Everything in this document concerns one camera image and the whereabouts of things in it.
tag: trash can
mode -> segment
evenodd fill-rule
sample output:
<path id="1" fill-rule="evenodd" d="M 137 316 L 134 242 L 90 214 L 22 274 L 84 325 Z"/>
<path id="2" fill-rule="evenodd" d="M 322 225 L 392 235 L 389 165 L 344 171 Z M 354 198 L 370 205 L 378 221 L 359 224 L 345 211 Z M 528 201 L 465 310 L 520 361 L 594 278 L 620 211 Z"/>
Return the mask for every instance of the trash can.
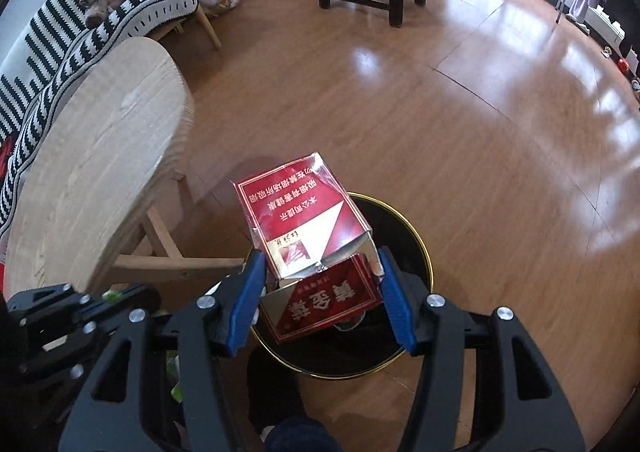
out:
<path id="1" fill-rule="evenodd" d="M 419 276 L 431 292 L 431 261 L 415 228 L 382 201 L 362 194 L 350 196 L 371 225 L 376 247 L 388 246 L 399 268 Z M 367 311 L 362 322 L 349 331 L 332 326 L 282 344 L 271 337 L 262 318 L 252 331 L 278 361 L 296 372 L 324 380 L 347 380 L 379 371 L 404 352 L 383 305 Z"/>

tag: silver screw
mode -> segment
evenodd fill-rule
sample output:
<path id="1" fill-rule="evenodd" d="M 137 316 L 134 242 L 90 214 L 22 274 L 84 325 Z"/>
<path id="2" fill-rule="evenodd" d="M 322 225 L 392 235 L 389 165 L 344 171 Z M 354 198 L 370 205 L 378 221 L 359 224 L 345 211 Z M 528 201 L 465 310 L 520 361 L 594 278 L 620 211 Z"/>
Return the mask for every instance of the silver screw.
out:
<path id="1" fill-rule="evenodd" d="M 209 309 L 216 305 L 216 299 L 214 299 L 210 295 L 204 295 L 203 297 L 200 297 L 196 300 L 196 305 L 200 309 Z"/>
<path id="2" fill-rule="evenodd" d="M 445 305 L 446 300 L 442 295 L 438 295 L 437 293 L 433 293 L 427 297 L 427 304 L 431 307 L 442 307 Z"/>
<path id="3" fill-rule="evenodd" d="M 145 316 L 145 310 L 134 309 L 131 313 L 129 313 L 129 321 L 133 323 L 142 322 L 145 319 Z"/>
<path id="4" fill-rule="evenodd" d="M 513 311 L 505 306 L 498 307 L 496 313 L 501 320 L 511 320 L 513 318 Z"/>
<path id="5" fill-rule="evenodd" d="M 71 379 L 77 380 L 84 374 L 84 367 L 81 364 L 76 364 L 71 368 Z"/>
<path id="6" fill-rule="evenodd" d="M 90 322 L 87 322 L 84 325 L 84 327 L 82 328 L 82 333 L 84 333 L 85 335 L 88 335 L 89 333 L 93 333 L 96 327 L 97 327 L 97 324 L 93 320 L 91 320 Z"/>

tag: striped blanket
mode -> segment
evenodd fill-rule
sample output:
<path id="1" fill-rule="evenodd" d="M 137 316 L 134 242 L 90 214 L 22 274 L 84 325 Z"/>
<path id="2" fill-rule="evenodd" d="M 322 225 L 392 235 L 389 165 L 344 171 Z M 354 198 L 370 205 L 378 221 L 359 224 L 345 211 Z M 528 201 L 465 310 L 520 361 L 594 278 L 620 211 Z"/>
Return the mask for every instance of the striped blanket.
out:
<path id="1" fill-rule="evenodd" d="M 15 137 L 0 189 L 0 261 L 28 169 L 73 92 L 114 46 L 193 13 L 197 0 L 127 0 L 98 28 L 80 0 L 47 0 L 0 66 L 0 142 Z"/>

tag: person's foot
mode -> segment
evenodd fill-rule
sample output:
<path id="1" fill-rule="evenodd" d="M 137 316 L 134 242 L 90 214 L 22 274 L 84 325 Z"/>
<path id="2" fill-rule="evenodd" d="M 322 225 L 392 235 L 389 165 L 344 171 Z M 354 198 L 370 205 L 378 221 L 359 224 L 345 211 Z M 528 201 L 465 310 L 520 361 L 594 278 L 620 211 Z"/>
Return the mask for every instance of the person's foot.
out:
<path id="1" fill-rule="evenodd" d="M 286 419 L 306 416 L 296 373 L 276 361 L 262 346 L 249 356 L 246 383 L 249 421 L 259 435 L 265 437 L 265 429 L 270 430 Z"/>

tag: cardboard box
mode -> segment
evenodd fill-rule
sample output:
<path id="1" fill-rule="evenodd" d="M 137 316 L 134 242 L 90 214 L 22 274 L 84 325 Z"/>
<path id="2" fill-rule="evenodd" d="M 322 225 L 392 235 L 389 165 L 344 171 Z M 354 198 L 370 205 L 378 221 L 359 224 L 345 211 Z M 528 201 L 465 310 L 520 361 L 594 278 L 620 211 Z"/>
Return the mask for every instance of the cardboard box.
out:
<path id="1" fill-rule="evenodd" d="M 275 278 L 260 308 L 276 340 L 328 327 L 380 303 L 377 286 L 383 270 L 371 227 L 319 154 L 234 186 L 254 245 L 265 253 Z M 327 279 L 330 289 L 317 285 L 318 276 Z M 344 287 L 354 291 L 349 301 L 333 302 L 330 310 L 314 304 L 318 299 L 326 300 L 323 295 L 311 298 L 322 291 L 331 303 L 332 292 L 339 291 L 345 280 L 348 286 Z M 309 314 L 293 319 L 296 306 L 308 301 Z"/>

